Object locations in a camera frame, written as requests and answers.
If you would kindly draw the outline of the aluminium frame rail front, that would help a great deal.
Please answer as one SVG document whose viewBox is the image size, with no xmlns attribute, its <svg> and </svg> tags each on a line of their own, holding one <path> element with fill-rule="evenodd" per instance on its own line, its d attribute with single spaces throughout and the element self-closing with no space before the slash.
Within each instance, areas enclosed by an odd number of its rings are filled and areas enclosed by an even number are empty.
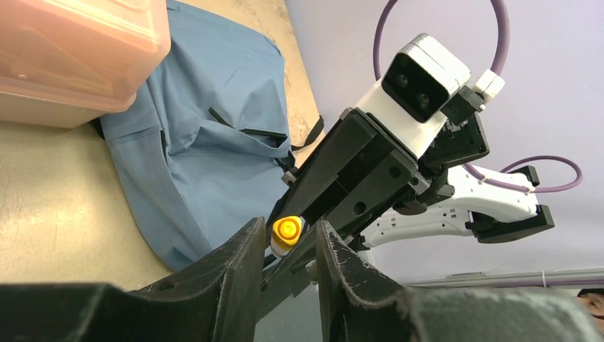
<svg viewBox="0 0 604 342">
<path fill-rule="evenodd" d="M 555 271 L 526 271 L 512 273 L 473 272 L 453 274 L 439 279 L 399 280 L 403 286 L 427 288 L 464 287 L 559 287 L 588 289 L 603 287 L 603 268 L 566 269 Z"/>
</svg>

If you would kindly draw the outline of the blue backpack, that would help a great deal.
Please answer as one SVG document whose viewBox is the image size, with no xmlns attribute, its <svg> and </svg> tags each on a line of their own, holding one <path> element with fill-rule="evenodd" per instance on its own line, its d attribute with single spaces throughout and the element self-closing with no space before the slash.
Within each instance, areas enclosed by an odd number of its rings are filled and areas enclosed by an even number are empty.
<svg viewBox="0 0 604 342">
<path fill-rule="evenodd" d="M 167 15 L 170 52 L 125 112 L 94 126 L 140 233 L 179 271 L 268 217 L 294 158 L 277 45 L 180 1 Z"/>
</svg>

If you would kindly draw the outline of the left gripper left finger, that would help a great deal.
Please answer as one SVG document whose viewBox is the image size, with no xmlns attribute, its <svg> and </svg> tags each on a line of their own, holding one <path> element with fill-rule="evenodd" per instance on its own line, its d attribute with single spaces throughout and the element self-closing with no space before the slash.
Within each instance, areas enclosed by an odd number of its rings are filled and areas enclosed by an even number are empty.
<svg viewBox="0 0 604 342">
<path fill-rule="evenodd" d="M 265 222 L 247 222 L 185 269 L 125 291 L 109 283 L 4 284 L 3 341 L 252 341 Z"/>
</svg>

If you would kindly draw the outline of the yellow white pencil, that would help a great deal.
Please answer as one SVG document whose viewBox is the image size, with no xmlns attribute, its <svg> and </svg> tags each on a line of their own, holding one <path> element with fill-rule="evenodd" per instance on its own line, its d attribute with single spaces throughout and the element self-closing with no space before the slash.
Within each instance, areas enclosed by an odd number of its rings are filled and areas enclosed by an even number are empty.
<svg viewBox="0 0 604 342">
<path fill-rule="evenodd" d="M 270 247 L 272 254 L 280 259 L 298 243 L 304 230 L 304 221 L 298 216 L 277 219 L 271 228 Z"/>
</svg>

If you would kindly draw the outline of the pink translucent plastic box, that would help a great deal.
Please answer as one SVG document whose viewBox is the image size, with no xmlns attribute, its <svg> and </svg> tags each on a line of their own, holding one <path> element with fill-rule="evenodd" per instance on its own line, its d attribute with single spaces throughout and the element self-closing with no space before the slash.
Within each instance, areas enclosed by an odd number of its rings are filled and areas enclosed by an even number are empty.
<svg viewBox="0 0 604 342">
<path fill-rule="evenodd" d="M 1 119 L 74 128 L 121 113 L 170 46 L 165 1 L 3 1 Z"/>
</svg>

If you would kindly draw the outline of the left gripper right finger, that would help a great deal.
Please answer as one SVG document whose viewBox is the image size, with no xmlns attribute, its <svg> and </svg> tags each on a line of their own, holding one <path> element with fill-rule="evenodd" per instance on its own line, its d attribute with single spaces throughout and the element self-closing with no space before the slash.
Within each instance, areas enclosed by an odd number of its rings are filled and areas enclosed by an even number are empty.
<svg viewBox="0 0 604 342">
<path fill-rule="evenodd" d="M 408 288 L 316 223 L 325 341 L 601 341 L 578 301 L 548 289 Z"/>
</svg>

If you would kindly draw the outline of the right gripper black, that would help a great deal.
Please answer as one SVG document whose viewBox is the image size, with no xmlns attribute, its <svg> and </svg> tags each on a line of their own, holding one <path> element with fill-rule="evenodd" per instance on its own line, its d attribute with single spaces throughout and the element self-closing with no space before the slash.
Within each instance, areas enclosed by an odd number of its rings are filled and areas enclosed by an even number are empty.
<svg viewBox="0 0 604 342">
<path fill-rule="evenodd" d="M 263 272 L 258 318 L 267 316 L 310 284 L 304 267 L 316 257 L 313 226 L 317 221 L 327 221 L 346 238 L 359 234 L 390 207 L 402 215 L 422 214 L 458 190 L 448 180 L 453 167 L 490 152 L 476 115 L 460 125 L 445 123 L 419 159 L 418 171 L 416 159 L 405 151 L 378 150 L 377 136 L 372 118 L 351 110 L 303 166 L 292 172 L 295 180 L 267 220 L 267 239 L 276 238 L 277 221 L 287 217 L 299 217 L 311 227 L 277 264 L 269 257 L 265 259 L 268 269 Z"/>
</svg>

